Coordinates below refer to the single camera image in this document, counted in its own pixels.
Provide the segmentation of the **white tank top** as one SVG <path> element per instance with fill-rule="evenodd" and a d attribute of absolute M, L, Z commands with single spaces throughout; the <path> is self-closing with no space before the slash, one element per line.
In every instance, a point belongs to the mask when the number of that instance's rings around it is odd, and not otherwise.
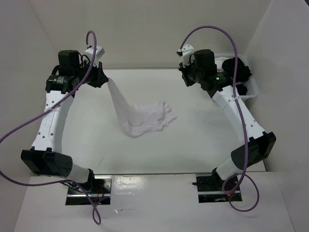
<path fill-rule="evenodd" d="M 177 118 L 165 101 L 148 105 L 131 105 L 112 79 L 109 79 L 107 85 L 120 127 L 130 138 L 137 138 L 148 132 L 162 131 Z"/>

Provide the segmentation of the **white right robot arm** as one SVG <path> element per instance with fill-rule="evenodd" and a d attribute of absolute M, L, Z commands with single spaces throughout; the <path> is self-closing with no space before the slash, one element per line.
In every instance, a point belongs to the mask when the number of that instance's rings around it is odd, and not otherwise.
<path fill-rule="evenodd" d="M 212 171 L 212 186 L 222 190 L 227 186 L 228 178 L 241 173 L 244 166 L 250 167 L 265 160 L 276 142 L 276 136 L 256 122 L 239 94 L 233 91 L 232 75 L 217 68 L 211 50 L 196 51 L 186 45 L 177 53 L 183 59 L 179 71 L 186 86 L 200 84 L 224 111 L 240 142 L 248 143 L 233 150 L 230 158 Z"/>

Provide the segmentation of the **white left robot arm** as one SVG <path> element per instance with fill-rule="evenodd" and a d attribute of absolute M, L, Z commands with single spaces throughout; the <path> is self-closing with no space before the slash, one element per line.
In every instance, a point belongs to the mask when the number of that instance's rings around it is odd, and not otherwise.
<path fill-rule="evenodd" d="M 62 153 L 62 136 L 66 118 L 74 95 L 69 93 L 79 85 L 101 87 L 108 82 L 99 59 L 104 54 L 100 46 L 88 47 L 87 60 L 77 50 L 62 50 L 58 53 L 59 65 L 55 66 L 46 81 L 45 112 L 38 134 L 29 150 L 23 150 L 21 160 L 35 174 L 60 177 L 79 183 L 85 193 L 96 187 L 92 170 L 73 163 L 70 156 Z"/>

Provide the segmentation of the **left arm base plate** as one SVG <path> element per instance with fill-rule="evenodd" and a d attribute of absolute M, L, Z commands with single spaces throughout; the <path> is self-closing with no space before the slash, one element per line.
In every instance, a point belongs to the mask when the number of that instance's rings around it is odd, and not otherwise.
<path fill-rule="evenodd" d="M 65 184 L 68 187 L 65 205 L 90 205 L 85 193 L 76 184 Z M 110 205 L 112 177 L 95 177 L 94 185 L 81 184 L 94 204 Z"/>

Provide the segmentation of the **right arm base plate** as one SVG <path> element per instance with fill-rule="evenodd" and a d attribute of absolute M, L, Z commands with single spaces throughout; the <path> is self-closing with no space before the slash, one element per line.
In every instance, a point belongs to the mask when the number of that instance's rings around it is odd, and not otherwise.
<path fill-rule="evenodd" d="M 238 183 L 238 178 L 233 177 L 225 186 L 226 191 L 232 190 Z M 196 181 L 192 183 L 197 187 L 197 195 L 199 203 L 221 203 L 228 202 L 229 195 L 222 192 L 222 184 L 215 184 L 211 174 L 197 174 Z M 242 196 L 240 189 L 232 194 L 232 202 L 241 202 Z"/>

